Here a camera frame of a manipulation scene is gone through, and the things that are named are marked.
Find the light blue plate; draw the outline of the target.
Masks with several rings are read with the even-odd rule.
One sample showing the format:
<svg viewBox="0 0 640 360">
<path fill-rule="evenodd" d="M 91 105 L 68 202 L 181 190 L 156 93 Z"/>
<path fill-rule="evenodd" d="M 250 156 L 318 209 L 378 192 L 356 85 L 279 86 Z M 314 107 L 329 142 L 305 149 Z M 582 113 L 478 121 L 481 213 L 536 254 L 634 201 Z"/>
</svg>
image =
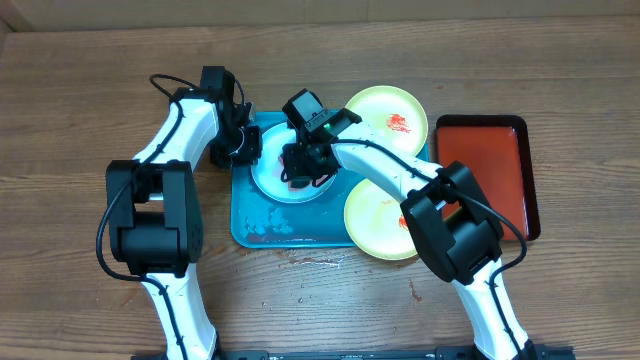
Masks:
<svg viewBox="0 0 640 360">
<path fill-rule="evenodd" d="M 319 187 L 309 184 L 303 188 L 294 188 L 291 182 L 282 182 L 282 148 L 295 140 L 295 131 L 285 123 L 270 127 L 262 135 L 261 157 L 251 166 L 251 174 L 258 188 L 269 198 L 283 203 L 304 203 L 313 200 L 325 192 L 335 180 L 331 177 Z"/>
</svg>

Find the yellow-green plate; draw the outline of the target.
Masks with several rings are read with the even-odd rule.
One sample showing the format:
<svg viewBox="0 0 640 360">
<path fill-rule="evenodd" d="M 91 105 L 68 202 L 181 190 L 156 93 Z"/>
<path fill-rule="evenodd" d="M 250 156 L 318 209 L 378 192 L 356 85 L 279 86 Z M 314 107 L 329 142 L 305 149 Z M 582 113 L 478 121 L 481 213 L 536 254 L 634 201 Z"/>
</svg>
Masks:
<svg viewBox="0 0 640 360">
<path fill-rule="evenodd" d="M 346 108 L 359 115 L 396 148 L 418 155 L 426 144 L 428 118 L 421 103 L 409 92 L 379 85 L 355 94 Z"/>
<path fill-rule="evenodd" d="M 344 223 L 351 240 L 368 255 L 390 261 L 417 255 L 399 203 L 369 180 L 349 193 Z"/>
</svg>

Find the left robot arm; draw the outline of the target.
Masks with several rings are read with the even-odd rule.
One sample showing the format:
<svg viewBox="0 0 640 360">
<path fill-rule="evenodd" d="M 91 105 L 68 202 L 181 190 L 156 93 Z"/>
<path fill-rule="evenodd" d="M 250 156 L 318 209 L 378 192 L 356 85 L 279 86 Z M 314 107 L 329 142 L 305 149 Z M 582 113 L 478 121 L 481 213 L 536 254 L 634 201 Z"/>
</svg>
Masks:
<svg viewBox="0 0 640 360">
<path fill-rule="evenodd" d="M 179 84 L 151 142 L 106 169 L 96 257 L 107 275 L 149 293 L 166 338 L 162 358 L 213 359 L 219 337 L 197 278 L 204 225 L 194 171 L 204 152 L 222 169 L 253 165 L 262 143 L 251 104 L 234 100 L 243 89 L 230 71 L 206 66 L 198 84 Z"/>
</svg>

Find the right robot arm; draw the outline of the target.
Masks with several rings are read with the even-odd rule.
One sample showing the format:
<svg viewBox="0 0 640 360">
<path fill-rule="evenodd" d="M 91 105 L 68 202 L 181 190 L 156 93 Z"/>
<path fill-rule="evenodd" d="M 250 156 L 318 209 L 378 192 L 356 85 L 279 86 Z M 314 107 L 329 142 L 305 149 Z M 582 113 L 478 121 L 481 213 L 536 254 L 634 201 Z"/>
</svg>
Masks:
<svg viewBox="0 0 640 360">
<path fill-rule="evenodd" d="M 534 359 L 533 341 L 519 324 L 503 272 L 519 264 L 501 260 L 500 241 L 513 224 L 489 204 L 471 170 L 447 167 L 397 149 L 356 113 L 324 108 L 303 89 L 282 108 L 296 141 L 283 148 L 281 179 L 315 184 L 344 169 L 394 198 L 424 264 L 451 283 L 471 322 L 483 359 Z"/>
</svg>

